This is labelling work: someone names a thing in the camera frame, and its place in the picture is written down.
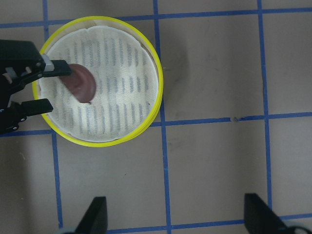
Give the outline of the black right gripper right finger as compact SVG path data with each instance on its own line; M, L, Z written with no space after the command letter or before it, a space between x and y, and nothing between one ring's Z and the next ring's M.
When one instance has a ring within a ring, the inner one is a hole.
M244 225L250 234L293 233L255 193L244 195Z

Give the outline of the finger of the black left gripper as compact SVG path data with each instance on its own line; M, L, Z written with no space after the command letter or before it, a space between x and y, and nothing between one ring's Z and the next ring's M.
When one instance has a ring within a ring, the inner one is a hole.
M69 76L72 73L72 70L69 64L64 60L50 60L50 58L43 54L41 55L45 63L43 70L43 77L62 77Z
M46 98L12 102L12 108L18 119L27 119L27 117L50 113L54 109Z

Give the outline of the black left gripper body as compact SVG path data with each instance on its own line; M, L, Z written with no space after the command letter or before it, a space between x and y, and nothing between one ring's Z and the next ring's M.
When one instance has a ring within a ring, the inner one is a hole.
M19 128L12 108L11 95L43 76L45 63L31 41L0 41L0 133L6 134Z

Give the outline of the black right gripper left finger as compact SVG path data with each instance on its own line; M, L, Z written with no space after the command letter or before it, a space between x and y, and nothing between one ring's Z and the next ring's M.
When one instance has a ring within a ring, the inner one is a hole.
M95 197L82 220L76 227L75 234L105 234L108 230L107 202L105 196Z

